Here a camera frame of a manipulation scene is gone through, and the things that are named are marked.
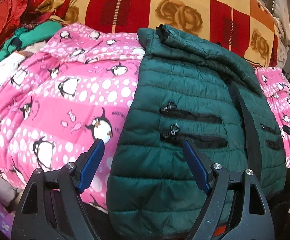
pink blanket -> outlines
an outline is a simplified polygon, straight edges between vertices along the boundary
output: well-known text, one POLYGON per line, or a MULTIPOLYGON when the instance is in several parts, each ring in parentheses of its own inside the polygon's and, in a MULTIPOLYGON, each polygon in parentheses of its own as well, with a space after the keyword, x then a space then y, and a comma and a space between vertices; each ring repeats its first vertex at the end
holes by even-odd
POLYGON ((290 126, 290 89, 280 68, 255 68, 261 89, 280 126, 286 153, 286 166, 290 168, 290 136, 282 127, 290 126))
POLYGON ((82 200, 106 210, 113 155, 145 51, 136 33, 61 29, 0 88, 0 176, 24 188, 33 170, 61 168, 96 138, 105 155, 82 200))

brown rose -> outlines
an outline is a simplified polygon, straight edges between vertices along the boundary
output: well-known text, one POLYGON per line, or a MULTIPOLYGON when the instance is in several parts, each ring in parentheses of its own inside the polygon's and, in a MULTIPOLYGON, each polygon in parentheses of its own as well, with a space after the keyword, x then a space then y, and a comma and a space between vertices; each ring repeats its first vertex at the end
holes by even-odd
POLYGON ((79 8, 77 6, 71 6, 68 8, 64 21, 68 24, 72 24, 78 21, 79 8))
POLYGON ((39 11, 41 13, 53 12, 55 9, 60 7, 63 3, 64 3, 63 0, 45 0, 36 8, 35 11, 39 11))
POLYGON ((201 14, 179 0, 162 0, 155 10, 155 15, 164 24, 193 35, 198 35, 203 28, 201 14))
POLYGON ((270 49, 267 40, 262 37, 258 29, 254 29, 253 31, 251 48, 253 51, 258 52, 262 59, 268 59, 270 49))

metal screw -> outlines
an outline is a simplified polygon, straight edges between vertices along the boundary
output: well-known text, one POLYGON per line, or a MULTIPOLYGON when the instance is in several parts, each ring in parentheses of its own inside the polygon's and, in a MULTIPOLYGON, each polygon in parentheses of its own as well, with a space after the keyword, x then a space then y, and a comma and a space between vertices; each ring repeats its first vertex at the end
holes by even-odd
POLYGON ((216 170, 220 170, 220 169, 222 168, 222 165, 219 164, 219 163, 214 163, 214 164, 213 164, 213 167, 214 167, 214 169, 216 169, 216 170))
POLYGON ((41 172, 42 172, 42 169, 41 168, 37 168, 37 169, 34 170, 34 173, 36 175, 41 174, 41 172))
POLYGON ((254 171, 252 171, 252 170, 250 170, 250 169, 247 169, 247 170, 246 170, 246 173, 247 173, 247 175, 252 176, 252 175, 254 174, 254 171))
POLYGON ((75 163, 67 163, 66 164, 66 168, 67 169, 71 169, 71 168, 73 168, 75 166, 75 163))

quilted jacket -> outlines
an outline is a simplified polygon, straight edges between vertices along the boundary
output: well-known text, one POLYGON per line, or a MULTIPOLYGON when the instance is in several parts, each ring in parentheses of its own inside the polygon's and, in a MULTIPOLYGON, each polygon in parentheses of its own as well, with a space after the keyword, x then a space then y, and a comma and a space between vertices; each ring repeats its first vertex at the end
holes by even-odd
POLYGON ((206 196, 183 157, 186 139, 228 170, 254 170, 268 198, 281 191, 283 141, 253 68, 168 25, 139 29, 138 37, 146 53, 108 179, 115 230, 166 237, 191 229, 206 196))

green cloth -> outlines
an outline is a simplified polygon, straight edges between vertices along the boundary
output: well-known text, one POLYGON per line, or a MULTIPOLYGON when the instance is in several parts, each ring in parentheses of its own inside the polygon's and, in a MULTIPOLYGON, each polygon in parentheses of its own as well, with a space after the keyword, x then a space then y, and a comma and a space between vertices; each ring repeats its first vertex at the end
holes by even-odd
POLYGON ((47 21, 40 25, 37 25, 34 29, 28 30, 24 27, 17 29, 14 35, 5 41, 0 50, 0 62, 8 57, 15 50, 21 50, 30 46, 36 42, 40 42, 51 38, 62 28, 58 22, 47 21), (15 38, 19 38, 22 41, 21 47, 17 48, 12 44, 15 38))
MULTIPOLYGON (((226 147, 199 148, 212 162, 230 171, 243 172, 248 167, 242 120, 220 73, 231 77, 253 117, 265 195, 270 198, 283 190, 286 166, 280 129, 251 65, 216 44, 168 25, 158 30, 141 28, 137 34, 146 52, 107 187, 114 229, 129 237, 169 236, 188 232, 197 219, 206 196, 193 180, 181 147, 160 139, 160 133, 170 131, 174 123, 180 126, 180 134, 226 139, 226 147), (160 109, 170 101, 177 109, 221 117, 222 123, 163 116, 160 109), (272 132, 262 130, 261 124, 272 132), (266 140, 281 146, 273 150, 266 140)), ((223 221, 232 197, 229 193, 223 221)))

